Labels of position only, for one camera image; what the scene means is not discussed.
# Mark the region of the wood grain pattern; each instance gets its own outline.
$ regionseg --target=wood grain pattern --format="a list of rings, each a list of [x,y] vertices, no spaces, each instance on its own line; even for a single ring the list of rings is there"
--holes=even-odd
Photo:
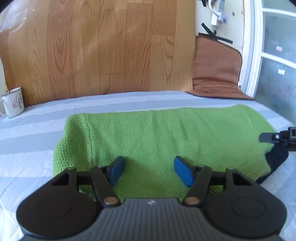
[[[102,94],[123,93],[125,89],[124,73],[100,75]]]
[[[30,0],[23,0],[20,4],[13,4],[10,9],[15,12],[15,15],[11,18],[9,25],[9,61],[15,85],[22,87],[23,95],[32,95],[33,93],[25,58],[26,44],[24,41],[26,35],[26,21],[24,19],[27,18],[29,12],[34,10],[34,8],[29,8],[31,6]]]
[[[99,28],[100,74],[124,72],[126,10],[104,9]]]
[[[25,51],[30,80],[49,76],[47,63],[47,19],[50,0],[31,1],[34,11],[27,16]]]
[[[127,4],[125,92],[148,91],[152,9],[151,4]]]
[[[177,0],[176,34],[170,89],[192,90],[195,51],[195,1]]]
[[[98,16],[100,13],[99,0],[73,0],[74,4],[74,18]]]
[[[177,0],[153,0],[152,33],[175,36]]]
[[[44,103],[54,100],[49,77],[45,77],[39,80],[32,80],[31,86],[33,90],[34,103]]]
[[[73,0],[51,0],[47,24],[49,78],[55,99],[76,97],[72,65]]]
[[[99,79],[99,17],[73,20],[73,74],[77,96],[101,94]]]
[[[152,35],[149,91],[169,90],[175,38]]]
[[[153,0],[128,0],[129,3],[153,4]]]
[[[22,98],[24,100],[25,107],[28,107],[30,105],[34,105],[36,103],[35,100],[34,100],[33,94],[31,94],[31,95],[23,95]]]
[[[25,105],[192,89],[194,0],[14,0],[0,29],[9,88]]]

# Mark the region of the metal rivet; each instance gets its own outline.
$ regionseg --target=metal rivet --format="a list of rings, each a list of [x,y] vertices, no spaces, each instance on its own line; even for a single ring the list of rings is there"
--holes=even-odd
[[[116,197],[106,197],[103,202],[106,205],[115,205],[118,203],[118,199]]]
[[[185,198],[185,202],[189,205],[196,205],[200,203],[200,199],[197,197],[187,197]]]

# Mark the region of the striped bed sheet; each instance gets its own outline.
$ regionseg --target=striped bed sheet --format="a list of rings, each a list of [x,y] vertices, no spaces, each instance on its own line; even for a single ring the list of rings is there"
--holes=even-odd
[[[20,202],[52,177],[53,150],[63,135],[66,118],[77,113],[163,110],[181,107],[229,107],[244,104],[259,112],[276,131],[292,126],[267,107],[247,100],[212,99],[161,91],[133,92],[52,101],[26,108],[14,118],[0,118],[0,240],[19,240],[23,234],[15,212]],[[293,155],[262,185],[280,198],[288,210],[281,232],[296,237],[296,159]]]

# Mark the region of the green sweater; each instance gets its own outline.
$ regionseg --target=green sweater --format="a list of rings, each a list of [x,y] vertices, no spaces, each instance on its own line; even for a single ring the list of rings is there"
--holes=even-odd
[[[179,197],[188,191],[173,169],[175,156],[214,171],[235,167],[253,180],[270,172],[260,143],[273,132],[253,109],[180,108],[158,111],[77,114],[70,116],[54,150],[53,175],[67,167],[86,171],[108,165],[117,156],[126,161],[114,187],[118,197]]]

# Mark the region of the glass door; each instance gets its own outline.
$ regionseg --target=glass door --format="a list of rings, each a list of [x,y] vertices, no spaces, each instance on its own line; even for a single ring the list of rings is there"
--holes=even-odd
[[[254,0],[255,37],[246,94],[296,124],[296,6]]]

